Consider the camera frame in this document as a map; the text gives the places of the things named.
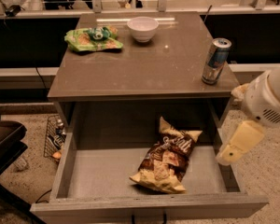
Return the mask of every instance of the drawer handle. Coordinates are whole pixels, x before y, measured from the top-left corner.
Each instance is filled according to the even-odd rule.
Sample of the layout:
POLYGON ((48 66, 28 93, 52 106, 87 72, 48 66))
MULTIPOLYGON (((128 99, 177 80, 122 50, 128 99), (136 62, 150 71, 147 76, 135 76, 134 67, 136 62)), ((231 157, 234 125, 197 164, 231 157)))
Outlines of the drawer handle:
MULTIPOLYGON (((162 216, 162 219, 163 219, 163 223, 162 224, 167 224, 167 215, 166 214, 164 214, 162 216)), ((134 215, 132 215, 132 224, 135 224, 134 215)))

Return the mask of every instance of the chair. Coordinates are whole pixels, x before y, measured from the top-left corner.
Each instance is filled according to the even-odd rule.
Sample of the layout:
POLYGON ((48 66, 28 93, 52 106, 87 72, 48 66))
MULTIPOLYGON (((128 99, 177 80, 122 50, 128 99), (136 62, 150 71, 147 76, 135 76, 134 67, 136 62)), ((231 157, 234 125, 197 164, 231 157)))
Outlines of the chair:
MULTIPOLYGON (((26 128, 21 123, 0 120, 0 174, 26 150, 27 146, 21 142, 25 135, 26 128)), ((4 203, 11 204, 34 222, 45 223, 30 212, 29 203, 8 191, 1 184, 0 199, 4 203)))

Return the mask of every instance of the snack bag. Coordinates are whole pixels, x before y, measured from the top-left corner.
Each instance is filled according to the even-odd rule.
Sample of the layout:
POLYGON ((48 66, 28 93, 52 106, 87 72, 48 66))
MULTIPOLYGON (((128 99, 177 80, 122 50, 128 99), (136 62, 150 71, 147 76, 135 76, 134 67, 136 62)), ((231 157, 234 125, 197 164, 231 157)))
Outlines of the snack bag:
POLYGON ((178 131, 160 118, 160 140, 146 154, 138 173, 130 179, 144 187, 165 193, 184 193, 181 184, 189 155, 202 131, 178 131))
POLYGON ((121 49, 123 44, 116 40, 117 28, 104 26, 98 28, 80 28, 66 33, 64 40, 70 50, 99 51, 104 49, 121 49))

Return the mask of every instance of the aluminum can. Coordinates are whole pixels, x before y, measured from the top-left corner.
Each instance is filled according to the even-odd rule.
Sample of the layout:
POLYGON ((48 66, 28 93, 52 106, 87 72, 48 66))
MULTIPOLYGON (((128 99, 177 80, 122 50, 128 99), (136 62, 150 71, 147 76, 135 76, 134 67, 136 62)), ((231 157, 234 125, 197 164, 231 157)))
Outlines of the aluminum can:
POLYGON ((208 51, 203 70, 203 82, 209 85, 217 83, 227 60, 231 42, 225 38, 216 38, 208 51))

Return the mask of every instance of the gray carpet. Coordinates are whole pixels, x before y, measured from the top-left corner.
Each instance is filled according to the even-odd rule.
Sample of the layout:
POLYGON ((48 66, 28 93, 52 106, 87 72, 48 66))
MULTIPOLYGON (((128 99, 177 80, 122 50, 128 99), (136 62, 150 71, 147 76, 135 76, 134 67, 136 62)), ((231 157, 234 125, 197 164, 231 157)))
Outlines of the gray carpet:
MULTIPOLYGON (((11 165, 0 175, 0 182, 28 203, 34 203, 43 193, 51 189, 58 165, 44 158, 48 117, 54 114, 53 108, 42 105, 20 105, 17 107, 0 106, 2 119, 16 120, 24 124, 27 134, 23 141, 28 149, 22 157, 29 167, 17 171, 11 165)), ((232 110, 227 116, 223 131, 229 135, 229 128, 245 119, 241 111, 232 110)), ((207 219, 168 221, 169 224, 273 224, 280 223, 280 129, 267 129, 266 137, 259 145, 247 153, 236 164, 237 172, 242 176, 245 191, 248 194, 263 194, 268 196, 270 203, 249 218, 238 219, 207 219)), ((0 223, 20 224, 32 223, 12 207, 0 202, 0 223)))

